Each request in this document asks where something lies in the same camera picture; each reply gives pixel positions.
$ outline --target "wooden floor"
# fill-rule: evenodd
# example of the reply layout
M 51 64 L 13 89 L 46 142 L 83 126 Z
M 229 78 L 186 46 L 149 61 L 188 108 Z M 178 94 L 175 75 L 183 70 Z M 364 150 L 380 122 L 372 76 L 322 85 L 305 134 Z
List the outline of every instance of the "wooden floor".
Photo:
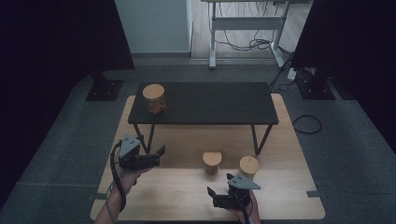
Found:
M 279 46 L 287 51 L 293 52 L 298 43 L 298 39 L 303 30 L 306 18 L 311 8 L 311 1 L 305 3 L 290 4 L 288 17 L 285 28 L 280 38 Z M 218 17 L 256 17 L 256 16 L 280 16 L 283 13 L 285 4 L 273 6 L 272 2 L 268 4 L 265 2 L 251 2 L 251 3 L 221 3 L 217 4 Z M 206 59 L 209 57 L 209 43 L 210 43 L 210 22 L 209 18 L 212 15 L 212 4 L 201 2 L 198 0 L 192 1 L 192 16 L 193 16 L 193 31 L 192 31 L 192 45 L 191 57 L 193 59 Z M 249 42 L 255 38 L 272 40 L 276 32 L 273 31 L 216 31 L 216 40 L 220 42 L 227 42 L 238 47 L 247 47 Z M 216 50 L 217 58 L 224 59 L 273 59 L 274 56 L 269 49 L 251 49 L 251 50 L 236 50 L 226 44 L 217 44 Z

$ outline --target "wooden cup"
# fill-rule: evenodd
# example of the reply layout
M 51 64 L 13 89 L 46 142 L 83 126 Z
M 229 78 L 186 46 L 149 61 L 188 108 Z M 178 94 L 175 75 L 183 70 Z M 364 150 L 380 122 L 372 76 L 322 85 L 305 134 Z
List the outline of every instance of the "wooden cup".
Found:
M 165 110 L 165 89 L 162 85 L 148 85 L 143 89 L 143 96 L 148 103 L 148 112 L 150 115 L 159 115 Z
M 221 153 L 205 152 L 203 155 L 203 159 L 205 163 L 205 173 L 207 175 L 215 175 L 219 171 Z
M 239 173 L 253 180 L 259 171 L 259 162 L 251 156 L 246 156 L 239 162 Z

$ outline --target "light wood tabletop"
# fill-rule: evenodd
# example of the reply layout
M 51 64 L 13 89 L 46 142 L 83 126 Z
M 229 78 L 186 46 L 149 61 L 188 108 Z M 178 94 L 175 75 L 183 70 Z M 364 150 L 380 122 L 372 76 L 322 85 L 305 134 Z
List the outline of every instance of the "light wood tabletop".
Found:
M 304 154 L 293 130 L 290 117 L 279 94 L 272 94 L 279 124 L 273 127 L 259 156 L 255 155 L 249 125 L 156 125 L 151 153 L 166 145 L 161 164 L 143 174 L 127 195 L 127 204 L 119 220 L 235 220 L 224 209 L 213 207 L 206 187 L 226 194 L 226 174 L 237 175 L 239 162 L 254 157 L 260 165 L 253 181 L 262 188 L 254 190 L 261 219 L 322 219 L 325 211 L 316 190 Z M 113 146 L 124 133 L 136 136 L 128 124 L 134 96 L 128 98 Z M 149 125 L 139 125 L 149 136 Z M 258 138 L 266 126 L 256 126 Z M 203 154 L 219 151 L 221 163 L 216 175 L 205 173 Z M 106 193 L 112 181 L 107 161 L 98 193 Z M 96 199 L 91 210 L 95 219 L 104 200 Z

